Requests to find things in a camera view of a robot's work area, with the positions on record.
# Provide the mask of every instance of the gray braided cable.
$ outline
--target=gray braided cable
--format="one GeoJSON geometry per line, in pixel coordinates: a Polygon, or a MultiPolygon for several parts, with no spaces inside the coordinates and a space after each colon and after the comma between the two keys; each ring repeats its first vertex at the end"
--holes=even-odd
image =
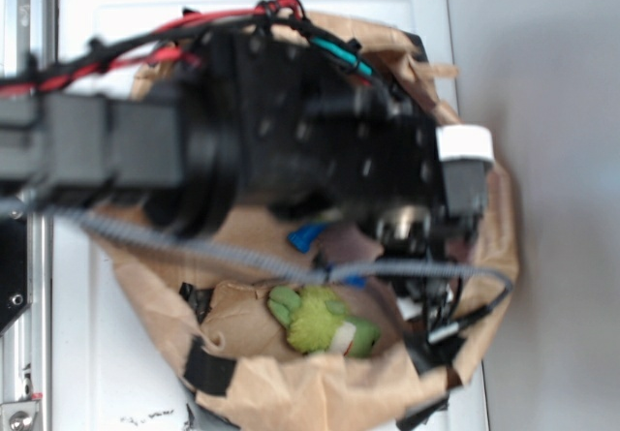
{"type": "MultiPolygon", "coordinates": [[[[19,200],[0,200],[0,216],[6,216],[16,210],[27,211],[29,209],[28,205],[19,200]]],[[[444,279],[490,276],[502,282],[505,286],[504,291],[494,301],[493,306],[499,304],[512,290],[512,281],[508,276],[493,268],[452,263],[421,262],[411,259],[394,259],[377,262],[345,263],[331,270],[323,268],[308,270],[261,252],[204,239],[181,239],[174,235],[164,234],[143,226],[97,215],[79,208],[50,206],[46,208],[46,213],[66,218],[88,231],[95,232],[111,240],[156,251],[175,248],[199,256],[210,257],[219,262],[249,266],[301,284],[340,282],[352,275],[390,275],[444,279]]]]}

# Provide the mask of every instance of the black velcro strap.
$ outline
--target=black velcro strap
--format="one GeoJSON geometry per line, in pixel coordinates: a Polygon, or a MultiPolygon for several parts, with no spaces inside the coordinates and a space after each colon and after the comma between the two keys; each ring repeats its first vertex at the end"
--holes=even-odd
{"type": "Polygon", "coordinates": [[[400,431],[412,431],[413,429],[416,429],[418,426],[428,421],[431,415],[433,415],[435,412],[447,409],[448,397],[441,399],[439,402],[431,404],[428,407],[418,412],[415,412],[414,414],[405,416],[404,418],[396,421],[396,427],[400,431]]]}
{"type": "Polygon", "coordinates": [[[452,366],[454,358],[465,343],[465,339],[460,336],[452,336],[435,345],[430,345],[423,332],[405,333],[404,341],[409,357],[414,362],[419,375],[438,366],[452,366]]]}
{"type": "Polygon", "coordinates": [[[416,34],[410,34],[409,32],[403,32],[405,36],[409,39],[409,41],[419,49],[419,53],[414,56],[414,59],[419,63],[428,63],[428,56],[426,55],[426,49],[424,48],[424,44],[422,43],[422,39],[420,36],[416,34]]]}
{"type": "Polygon", "coordinates": [[[202,347],[204,347],[202,338],[195,337],[183,378],[205,394],[225,396],[233,380],[236,360],[213,356],[205,352],[202,347]]]}
{"type": "Polygon", "coordinates": [[[198,324],[202,324],[209,311],[211,310],[211,298],[213,298],[213,289],[197,290],[193,285],[183,283],[178,292],[181,297],[192,307],[196,314],[198,324]]]}

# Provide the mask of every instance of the brown paper bag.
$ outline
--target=brown paper bag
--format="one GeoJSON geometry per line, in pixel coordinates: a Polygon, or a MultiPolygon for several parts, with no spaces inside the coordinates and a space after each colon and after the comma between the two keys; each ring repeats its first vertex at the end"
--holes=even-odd
{"type": "MultiPolygon", "coordinates": [[[[437,76],[455,76],[452,66],[419,63],[415,59],[419,49],[398,30],[333,15],[311,14],[311,18],[343,40],[357,38],[366,56],[393,73],[441,124],[460,122],[453,109],[437,96],[433,81],[437,76]]],[[[280,38],[298,40],[286,30],[280,38]]],[[[133,96],[143,96],[153,80],[169,71],[166,66],[140,69],[133,96]]],[[[469,263],[497,268],[514,281],[518,261],[512,190],[509,176],[500,166],[488,176],[488,191],[489,207],[469,263]]],[[[129,218],[140,220],[139,215],[134,210],[129,218]]],[[[286,243],[287,233],[296,226],[277,222],[262,209],[238,207],[214,239],[309,267],[314,254],[301,255],[286,243]]],[[[356,431],[403,416],[408,408],[470,381],[509,304],[505,300],[465,333],[466,342],[452,368],[438,367],[420,376],[399,340],[402,321],[393,312],[393,296],[378,291],[374,283],[365,292],[349,294],[353,299],[348,301],[354,309],[375,307],[375,311],[363,313],[373,317],[384,331],[383,344],[375,355],[367,360],[333,354],[300,357],[288,348],[283,330],[264,307],[266,286],[241,284],[265,282],[271,275],[174,251],[154,254],[105,241],[101,244],[112,257],[118,282],[155,348],[180,378],[196,338],[202,339],[204,350],[210,354],[237,357],[225,396],[197,391],[196,400],[247,431],[356,431]],[[178,294],[183,282],[199,289],[217,286],[212,313],[202,325],[178,294]],[[234,318],[241,320],[242,327],[234,318]]],[[[501,289],[493,281],[471,280],[458,312],[467,313],[488,303],[501,289]]]]}

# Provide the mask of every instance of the screw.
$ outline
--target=screw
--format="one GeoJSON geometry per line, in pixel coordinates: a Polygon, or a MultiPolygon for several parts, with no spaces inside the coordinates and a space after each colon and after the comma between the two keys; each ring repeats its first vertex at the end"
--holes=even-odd
{"type": "Polygon", "coordinates": [[[259,36],[252,36],[250,38],[250,53],[252,53],[253,55],[258,55],[261,50],[263,50],[263,39],[261,39],[259,36]]]}
{"type": "Polygon", "coordinates": [[[366,139],[370,134],[370,126],[367,123],[359,123],[357,125],[357,136],[360,139],[366,139]]]}
{"type": "Polygon", "coordinates": [[[295,61],[299,55],[299,50],[296,46],[287,46],[286,55],[290,61],[295,61]]]}
{"type": "Polygon", "coordinates": [[[267,134],[269,134],[269,131],[271,131],[272,127],[273,119],[269,116],[266,116],[261,120],[261,123],[259,124],[259,136],[261,138],[264,138],[267,134]]]}
{"type": "Polygon", "coordinates": [[[30,374],[26,374],[26,377],[23,380],[23,391],[27,397],[32,396],[32,380],[30,379],[30,374]]]}
{"type": "Polygon", "coordinates": [[[363,165],[361,166],[361,175],[363,177],[368,177],[370,175],[370,170],[372,169],[372,159],[367,158],[363,165]]]}
{"type": "Polygon", "coordinates": [[[422,163],[419,170],[419,177],[427,184],[433,179],[433,168],[428,164],[428,162],[422,163]]]}
{"type": "Polygon", "coordinates": [[[279,92],[274,98],[273,98],[273,104],[276,105],[277,107],[281,107],[282,105],[284,105],[284,103],[287,101],[287,93],[285,91],[279,92]]]}
{"type": "Polygon", "coordinates": [[[336,173],[337,167],[338,163],[335,160],[329,162],[329,166],[327,167],[327,177],[332,177],[336,173]]]}
{"type": "Polygon", "coordinates": [[[12,295],[11,303],[13,303],[15,307],[18,307],[19,305],[23,303],[23,295],[21,295],[20,293],[16,293],[15,295],[12,295]]]}
{"type": "Polygon", "coordinates": [[[426,144],[426,134],[422,129],[418,129],[418,131],[416,132],[416,142],[420,147],[424,147],[424,145],[426,144]]]}
{"type": "Polygon", "coordinates": [[[9,420],[12,431],[28,431],[32,427],[32,416],[26,412],[17,412],[9,420]]]}
{"type": "Polygon", "coordinates": [[[297,140],[304,142],[310,137],[310,125],[305,121],[297,123],[297,128],[294,131],[294,136],[297,140]]]}

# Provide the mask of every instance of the green plush toy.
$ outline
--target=green plush toy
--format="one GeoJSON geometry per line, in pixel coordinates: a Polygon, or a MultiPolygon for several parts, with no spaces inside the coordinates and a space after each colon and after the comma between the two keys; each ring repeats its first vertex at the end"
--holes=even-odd
{"type": "Polygon", "coordinates": [[[347,305],[330,288],[306,286],[297,293],[277,286],[269,293],[267,305],[287,329],[289,344],[303,354],[366,358],[381,336],[375,324],[349,315],[347,305]]]}

